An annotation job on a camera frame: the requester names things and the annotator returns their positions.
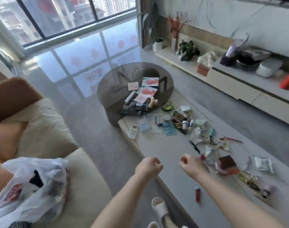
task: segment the brown box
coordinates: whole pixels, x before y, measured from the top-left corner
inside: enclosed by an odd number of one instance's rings
[[[207,66],[201,63],[198,64],[197,73],[206,77],[208,75],[208,72],[209,72],[209,68]]]

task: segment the tiled floor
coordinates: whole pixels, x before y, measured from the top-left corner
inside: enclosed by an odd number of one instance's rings
[[[185,98],[197,101],[289,166],[289,125],[187,75],[161,60],[151,49],[139,48],[137,42],[136,19],[130,19],[42,51],[21,64],[21,75],[53,101],[113,194],[134,173],[140,160],[119,128],[108,123],[96,90],[108,71],[130,62],[151,62],[164,67]],[[150,207],[155,196],[165,198],[179,226],[187,222],[153,181],[141,198],[134,227],[147,227],[156,220]]]

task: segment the round coffee table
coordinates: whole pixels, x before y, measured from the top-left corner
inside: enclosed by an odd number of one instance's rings
[[[97,96],[113,126],[119,126],[118,121],[124,117],[120,111],[131,93],[128,83],[138,81],[140,87],[143,77],[159,77],[158,91],[154,95],[158,106],[150,109],[150,113],[166,103],[174,89],[173,79],[164,68],[147,62],[128,63],[112,69],[101,79]]]

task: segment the left hand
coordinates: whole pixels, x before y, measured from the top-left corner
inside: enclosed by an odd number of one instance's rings
[[[142,180],[149,182],[156,177],[163,169],[163,164],[156,157],[144,158],[135,169],[135,175]]]

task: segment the white slipper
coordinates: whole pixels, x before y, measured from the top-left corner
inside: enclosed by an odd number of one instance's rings
[[[160,228],[157,222],[151,222],[147,228]]]
[[[162,200],[163,202],[158,204],[157,206],[154,206],[153,202],[157,199]],[[162,198],[156,197],[156,198],[153,198],[151,205],[152,205],[153,211],[157,214],[160,225],[162,226],[162,228],[164,228],[163,223],[162,223],[163,217],[169,214],[165,201]]]

